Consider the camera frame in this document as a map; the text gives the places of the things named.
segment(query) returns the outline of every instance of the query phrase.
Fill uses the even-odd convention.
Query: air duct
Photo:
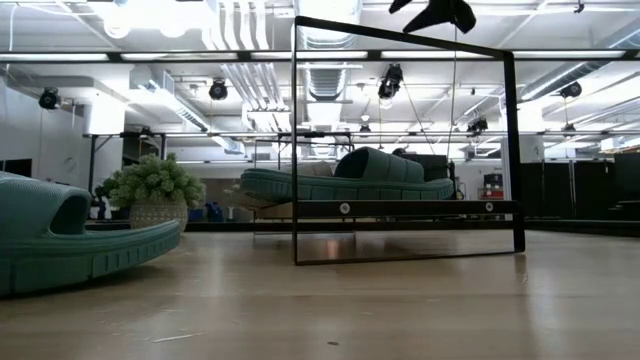
[[[640,49],[640,21],[634,21],[600,42],[596,48]],[[520,92],[522,101],[531,101],[556,92],[576,80],[597,71],[611,61],[589,61],[560,66],[540,79],[524,87]]]
[[[296,15],[357,24],[362,0],[294,0]],[[356,37],[336,31],[300,29],[302,48],[306,50],[340,50],[353,46]],[[305,79],[309,95],[318,101],[334,101],[343,95],[346,69],[307,69]]]

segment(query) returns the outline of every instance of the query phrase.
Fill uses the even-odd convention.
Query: wall
[[[464,184],[461,190],[465,193],[465,200],[478,200],[478,189],[484,185],[484,175],[494,173],[502,173],[502,162],[498,159],[457,163],[456,176],[460,178],[460,184]]]
[[[37,99],[5,86],[0,79],[0,159],[32,159],[32,176],[82,188],[89,178],[89,139],[83,118],[46,111]]]
[[[84,107],[86,122],[84,131],[87,134],[119,134],[124,131],[125,106],[121,102],[103,98]],[[96,148],[107,138],[99,138]],[[123,140],[109,139],[95,154],[93,170],[93,187],[100,186],[116,170],[122,168]]]

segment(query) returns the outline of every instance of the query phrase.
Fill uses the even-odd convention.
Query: black fabric
[[[352,151],[340,160],[333,176],[347,179],[360,179],[369,162],[369,151],[360,148]]]
[[[615,180],[604,161],[579,161],[573,165],[576,193],[576,217],[579,219],[604,219],[609,208],[617,201]]]
[[[568,163],[545,163],[543,166],[543,216],[573,218],[571,175]]]
[[[403,159],[415,161],[424,169],[424,181],[447,179],[447,157],[444,155],[401,154]]]
[[[640,153],[616,154],[614,159],[618,200],[640,200]]]
[[[542,163],[521,164],[522,207],[525,216],[544,216]]]

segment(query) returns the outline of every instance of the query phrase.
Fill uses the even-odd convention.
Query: black metal frame
[[[431,49],[426,50],[413,50],[406,49],[400,50],[404,53],[411,53],[415,51],[425,52],[427,54],[424,57],[383,57],[382,52],[386,50],[363,50],[363,49],[352,49],[352,50],[329,50],[333,53],[348,53],[350,51],[358,51],[366,53],[363,57],[353,58],[349,56],[344,57],[334,57],[331,60],[335,62],[419,62],[419,61],[429,61],[429,62],[449,62],[452,61],[451,58],[442,57],[442,56],[429,56],[428,53],[433,51]],[[459,50],[459,51],[467,51],[472,53],[473,51],[469,50]],[[558,62],[558,61],[575,61],[575,62],[585,62],[585,61],[638,61],[636,56],[640,51],[638,49],[507,49],[514,54],[515,59],[519,62]],[[563,52],[570,51],[574,53],[574,56],[566,56],[563,55]],[[603,55],[603,56],[593,56],[589,55],[594,51],[602,52],[606,54],[607,52],[611,52],[612,55]],[[305,53],[320,53],[321,51],[306,51]],[[531,52],[545,52],[552,56],[544,56],[544,57],[534,57],[534,56],[526,56],[523,53],[531,53]],[[255,56],[256,53],[259,54],[271,54],[272,56],[263,56],[258,57]],[[34,54],[38,55],[70,55],[70,54],[88,54],[88,55],[105,55],[104,59],[100,60],[84,60],[84,59],[47,59],[46,56],[44,58],[38,59],[30,59],[29,56]],[[11,55],[11,58],[2,59],[3,55]],[[158,58],[150,59],[150,58],[139,58],[139,59],[127,59],[127,56],[130,55],[158,55]],[[237,51],[111,51],[111,52],[95,52],[95,51],[74,51],[74,52],[60,52],[60,51],[52,51],[52,52],[7,52],[0,51],[0,63],[3,64],[105,64],[105,63],[116,63],[116,64],[176,64],[176,63],[193,63],[193,64],[227,64],[227,63],[289,63],[291,61],[288,58],[289,51],[284,50],[237,50]],[[305,59],[306,61],[319,61],[318,59]],[[457,59],[458,62],[463,63],[473,63],[473,62],[492,62],[495,61],[494,58],[489,56],[484,57],[461,57]]]
[[[422,46],[435,47],[449,51],[465,51],[490,57],[493,61],[504,64],[505,97],[507,115],[507,138],[509,150],[509,177],[511,179],[511,201],[300,201],[298,199],[298,157],[297,157],[297,84],[298,84],[298,32],[299,27],[310,27],[322,30],[338,31],[354,35],[398,41]],[[513,231],[513,250],[503,252],[476,253],[465,255],[445,255],[435,257],[460,257],[476,255],[497,255],[505,253],[519,253],[525,251],[524,219],[519,210],[521,200],[520,181],[520,142],[517,118],[517,94],[514,55],[510,51],[496,50],[485,47],[454,43],[445,40],[432,39],[416,35],[409,35],[366,26],[338,23],[298,16],[294,21],[294,31],[291,34],[291,116],[292,116],[292,258],[296,265],[320,265],[335,263],[354,263],[367,261],[394,261],[434,258],[433,255],[410,255],[390,258],[352,258],[352,259],[322,259],[301,260],[298,256],[298,234],[308,226],[299,223],[305,218],[358,218],[358,217],[402,217],[428,215],[459,215],[459,214],[512,214],[512,221],[505,222]],[[357,223],[345,223],[353,231]],[[390,231],[392,223],[385,223],[379,230]],[[448,229],[459,229],[452,226]]]

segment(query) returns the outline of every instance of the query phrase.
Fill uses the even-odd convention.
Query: ceiling light
[[[224,84],[224,79],[213,79],[213,85],[209,89],[209,96],[212,100],[224,100],[229,92]]]
[[[585,57],[620,57],[624,54],[621,50],[519,50],[513,52],[516,59],[518,58],[575,58],[581,59]]]
[[[173,133],[166,134],[167,137],[182,137],[182,138],[196,138],[196,137],[207,137],[209,134],[205,133]]]
[[[383,51],[380,54],[383,59],[469,59],[469,58],[489,58],[486,55],[474,54],[465,51],[446,51],[446,50],[433,50],[433,51]]]
[[[380,109],[391,109],[393,106],[393,100],[391,99],[380,99]]]
[[[129,35],[131,22],[126,11],[117,8],[104,19],[104,32],[114,39],[122,39]]]
[[[362,69],[361,64],[300,64],[298,69],[305,70],[347,70]]]
[[[38,105],[45,110],[56,110],[60,108],[62,98],[58,96],[57,88],[45,88],[38,100]]]
[[[378,97],[380,97],[380,107],[382,102],[385,102],[386,109],[391,107],[391,99],[396,96],[396,93],[400,90],[400,82],[403,81],[402,68],[400,64],[391,64],[387,69],[380,88],[378,89]]]
[[[121,54],[126,61],[189,61],[189,60],[236,60],[238,55],[235,52],[168,52],[168,53],[125,53]]]
[[[251,53],[255,60],[291,59],[290,51],[258,51]]]
[[[33,54],[4,53],[0,54],[0,62],[99,62],[109,61],[107,54]]]
[[[368,124],[363,124],[363,125],[360,127],[360,132],[361,132],[361,133],[369,133],[369,132],[371,132],[371,128],[369,127],[369,125],[368,125]]]
[[[331,59],[366,59],[366,51],[299,51],[298,59],[331,60]]]
[[[0,0],[0,3],[11,3],[11,4],[42,4],[42,3],[52,3],[53,0]],[[65,0],[65,3],[86,3],[87,0]]]
[[[164,25],[160,29],[160,32],[162,33],[162,35],[168,38],[175,39],[184,35],[187,32],[187,29],[184,26],[181,26],[179,24],[170,23],[170,24]]]
[[[560,90],[560,96],[565,99],[568,97],[578,97],[580,94],[582,94],[582,86],[580,86],[580,83],[577,81]]]

